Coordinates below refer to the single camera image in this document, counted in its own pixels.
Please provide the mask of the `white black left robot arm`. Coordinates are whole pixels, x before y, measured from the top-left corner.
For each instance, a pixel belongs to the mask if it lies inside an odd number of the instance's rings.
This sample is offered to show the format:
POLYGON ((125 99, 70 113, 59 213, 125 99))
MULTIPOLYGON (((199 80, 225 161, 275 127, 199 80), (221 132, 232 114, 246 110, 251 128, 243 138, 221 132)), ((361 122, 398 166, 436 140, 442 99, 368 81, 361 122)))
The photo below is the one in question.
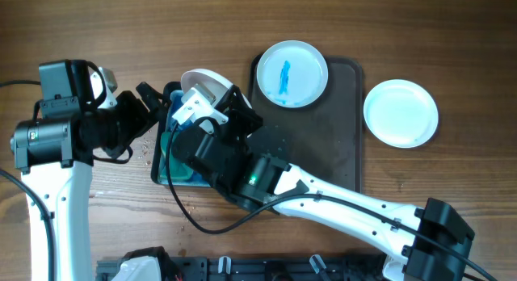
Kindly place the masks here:
POLYGON ((88 202, 95 149, 124 164, 131 143, 166 114, 163 95, 142 82, 93 111, 22 122, 11 140, 27 195, 34 280, 92 280, 88 202))

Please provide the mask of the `green yellow sponge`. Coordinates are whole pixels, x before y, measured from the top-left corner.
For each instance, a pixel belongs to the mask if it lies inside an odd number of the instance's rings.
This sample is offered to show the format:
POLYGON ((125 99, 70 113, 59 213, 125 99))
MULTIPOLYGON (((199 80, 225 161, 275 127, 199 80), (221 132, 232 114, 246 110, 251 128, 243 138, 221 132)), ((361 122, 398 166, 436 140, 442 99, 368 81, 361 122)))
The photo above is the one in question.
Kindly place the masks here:
MULTIPOLYGON (((166 146, 167 146, 169 139, 170 139, 170 132, 164 132, 161 135, 161 139, 160 139, 161 160, 160 160, 160 164, 159 164, 158 180, 159 180, 159 182, 162 182, 162 183, 167 182, 165 157, 166 157, 166 146)), ((173 156, 170 156, 169 169, 170 169, 170 177, 171 177, 172 183, 187 182, 193 176, 193 170, 190 167, 184 165, 182 162, 175 159, 173 156)))

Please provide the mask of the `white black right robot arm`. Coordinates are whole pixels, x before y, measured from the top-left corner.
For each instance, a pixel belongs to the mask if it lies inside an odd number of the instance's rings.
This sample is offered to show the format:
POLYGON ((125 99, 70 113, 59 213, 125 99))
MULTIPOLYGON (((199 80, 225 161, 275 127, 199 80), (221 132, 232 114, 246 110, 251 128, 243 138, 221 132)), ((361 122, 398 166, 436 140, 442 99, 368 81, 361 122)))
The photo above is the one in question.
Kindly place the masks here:
POLYGON ((251 215, 270 210, 331 227, 386 256, 390 280, 459 280, 471 267, 474 232, 448 203, 392 203, 323 181, 247 143, 262 125, 236 86, 191 87, 173 114, 170 156, 251 215))

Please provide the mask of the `white plate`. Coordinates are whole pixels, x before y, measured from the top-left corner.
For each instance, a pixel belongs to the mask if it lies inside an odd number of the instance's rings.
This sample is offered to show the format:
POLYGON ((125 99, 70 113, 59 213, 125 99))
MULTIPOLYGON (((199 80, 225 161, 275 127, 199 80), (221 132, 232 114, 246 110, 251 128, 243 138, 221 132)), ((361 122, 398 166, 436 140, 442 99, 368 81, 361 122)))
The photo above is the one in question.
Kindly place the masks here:
MULTIPOLYGON (((217 97, 221 97, 220 102, 216 105, 216 109, 222 113, 230 112, 229 110, 224 110, 224 95, 232 85, 235 85, 229 79, 209 69, 193 69, 182 75, 180 83, 183 95, 196 83, 208 87, 217 97)), ((253 109, 243 112, 255 114, 253 109)))
POLYGON ((325 91, 329 70, 311 44, 286 40, 271 46, 259 59, 255 79, 263 95, 277 106, 302 108, 325 91))
POLYGON ((419 84, 391 79, 368 92, 364 121, 378 140, 395 148, 412 149, 435 135, 439 110, 431 94, 419 84))

